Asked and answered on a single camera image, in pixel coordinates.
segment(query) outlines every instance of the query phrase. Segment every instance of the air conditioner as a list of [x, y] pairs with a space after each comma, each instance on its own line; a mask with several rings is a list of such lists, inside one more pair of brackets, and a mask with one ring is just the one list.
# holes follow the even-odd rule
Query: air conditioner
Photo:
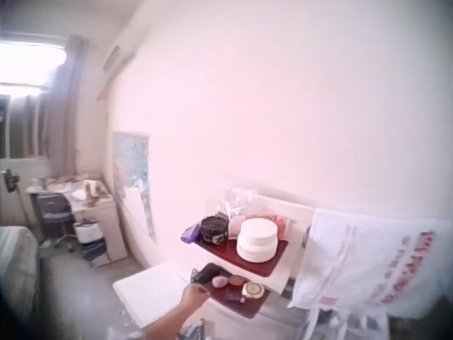
[[149, 27], [172, 1], [146, 0], [135, 10], [129, 22], [116, 37], [103, 63], [104, 80], [98, 99], [101, 99], [109, 83], [135, 56], [147, 36]]

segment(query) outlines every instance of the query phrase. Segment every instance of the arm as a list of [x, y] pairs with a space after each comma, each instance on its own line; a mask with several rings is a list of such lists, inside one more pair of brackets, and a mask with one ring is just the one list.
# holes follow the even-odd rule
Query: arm
[[179, 306], [144, 328], [144, 333], [152, 340], [175, 340], [176, 334], [184, 322], [209, 297], [209, 293], [201, 285], [189, 285], [185, 288]]

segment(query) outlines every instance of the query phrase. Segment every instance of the hand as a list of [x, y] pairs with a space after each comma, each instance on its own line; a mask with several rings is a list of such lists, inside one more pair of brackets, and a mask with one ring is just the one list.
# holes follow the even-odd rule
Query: hand
[[181, 298], [181, 307], [187, 308], [192, 312], [203, 306], [210, 294], [202, 285], [190, 284], [184, 289]]

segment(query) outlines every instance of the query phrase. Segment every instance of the white desk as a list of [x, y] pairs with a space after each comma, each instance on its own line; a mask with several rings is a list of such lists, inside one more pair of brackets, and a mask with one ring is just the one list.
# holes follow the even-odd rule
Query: white desk
[[29, 186], [26, 192], [30, 195], [33, 209], [36, 218], [41, 223], [39, 216], [39, 209], [36, 209], [36, 196], [39, 193], [55, 193], [60, 192], [66, 196], [69, 203], [71, 204], [72, 214], [77, 222], [83, 219], [96, 220], [98, 221], [99, 227], [107, 242], [107, 253], [111, 261], [117, 261], [127, 256], [125, 243], [122, 239], [120, 221], [118, 218], [117, 208], [112, 195], [108, 192], [107, 188], [102, 184], [102, 191], [107, 193], [104, 195], [93, 207], [87, 206], [86, 201], [77, 200], [72, 193], [83, 187], [83, 182], [71, 182], [64, 183], [68, 185], [68, 189], [65, 192], [61, 192], [58, 186], [49, 185], [47, 190], [43, 190], [41, 187]]

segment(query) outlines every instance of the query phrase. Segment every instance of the curtain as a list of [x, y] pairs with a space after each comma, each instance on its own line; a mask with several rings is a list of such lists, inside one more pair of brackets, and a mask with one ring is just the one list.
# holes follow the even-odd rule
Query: curtain
[[45, 133], [53, 178], [76, 174], [76, 105], [86, 39], [70, 35], [64, 47], [66, 61], [52, 84]]

